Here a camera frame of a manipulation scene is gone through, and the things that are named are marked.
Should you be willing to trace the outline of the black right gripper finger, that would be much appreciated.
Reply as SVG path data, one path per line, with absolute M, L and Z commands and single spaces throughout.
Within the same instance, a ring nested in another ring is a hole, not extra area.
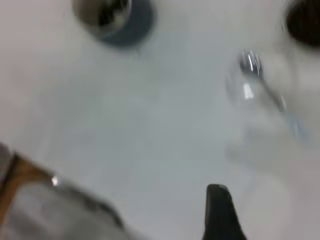
M 204 240 L 245 240 L 231 193 L 223 184 L 206 188 Z

